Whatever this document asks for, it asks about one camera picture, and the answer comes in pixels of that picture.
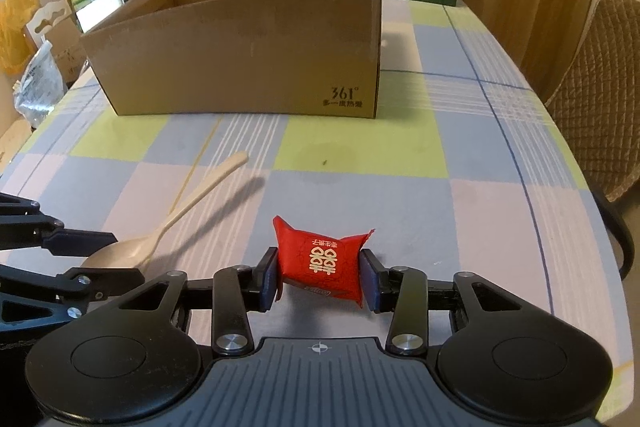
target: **yellow bag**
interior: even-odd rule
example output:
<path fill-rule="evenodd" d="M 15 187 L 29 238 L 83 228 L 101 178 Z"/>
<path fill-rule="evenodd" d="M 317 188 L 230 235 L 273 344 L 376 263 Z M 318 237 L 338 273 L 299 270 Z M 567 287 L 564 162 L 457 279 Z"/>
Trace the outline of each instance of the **yellow bag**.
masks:
<path fill-rule="evenodd" d="M 40 0 L 0 3 L 0 66 L 6 74 L 22 73 L 35 52 L 22 31 L 39 7 Z"/>

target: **red candy wrapper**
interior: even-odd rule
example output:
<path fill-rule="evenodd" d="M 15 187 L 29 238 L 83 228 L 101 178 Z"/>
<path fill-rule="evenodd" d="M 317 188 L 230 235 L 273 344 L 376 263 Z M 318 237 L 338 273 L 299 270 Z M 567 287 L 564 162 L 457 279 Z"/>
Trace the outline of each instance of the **red candy wrapper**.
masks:
<path fill-rule="evenodd" d="M 292 229 L 280 216 L 273 218 L 278 238 L 282 281 L 293 286 L 356 301 L 362 307 L 358 252 L 373 233 L 334 239 Z"/>

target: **brown quilted chair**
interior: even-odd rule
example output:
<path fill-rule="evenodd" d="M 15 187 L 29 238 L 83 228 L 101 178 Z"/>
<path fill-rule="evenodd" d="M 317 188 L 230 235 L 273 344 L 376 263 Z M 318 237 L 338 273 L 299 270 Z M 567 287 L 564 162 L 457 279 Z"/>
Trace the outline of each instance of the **brown quilted chair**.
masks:
<path fill-rule="evenodd" d="M 609 201 L 640 178 L 638 74 L 640 1 L 598 0 L 584 42 L 546 103 L 589 182 L 605 225 L 623 250 L 621 241 L 630 241 L 626 249 L 631 249 L 631 263 L 633 241 Z M 621 275 L 630 268 L 627 254 Z"/>

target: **checkered tablecloth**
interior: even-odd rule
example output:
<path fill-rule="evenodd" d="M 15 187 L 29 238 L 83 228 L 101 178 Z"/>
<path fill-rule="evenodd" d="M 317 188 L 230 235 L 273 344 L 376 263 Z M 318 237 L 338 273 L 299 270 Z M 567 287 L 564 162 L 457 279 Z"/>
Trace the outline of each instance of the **checkered tablecloth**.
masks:
<path fill-rule="evenodd" d="M 250 161 L 179 221 L 148 269 L 191 278 L 255 264 L 271 220 L 332 237 L 376 229 L 387 266 L 431 279 L 474 271 L 586 331 L 608 350 L 607 419 L 633 395 L 632 346 L 615 259 L 580 169 L 543 104 L 467 8 L 383 1 L 375 120 L 272 114 L 117 117 L 95 78 L 76 84 L 0 178 L 75 229 L 143 235 L 238 150 Z M 28 249 L 11 266 L 55 274 L 81 259 Z M 390 317 L 286 287 L 256 339 L 386 336 Z M 432 312 L 430 341 L 449 334 Z M 191 334 L 210 341 L 207 313 Z"/>

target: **open cardboard box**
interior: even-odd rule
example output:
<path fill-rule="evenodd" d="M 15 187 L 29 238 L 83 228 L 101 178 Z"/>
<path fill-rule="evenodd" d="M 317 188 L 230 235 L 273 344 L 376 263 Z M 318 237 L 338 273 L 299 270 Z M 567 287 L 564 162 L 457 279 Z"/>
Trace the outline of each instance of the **open cardboard box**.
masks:
<path fill-rule="evenodd" d="M 374 118 L 382 0 L 131 0 L 81 38 L 119 115 Z"/>

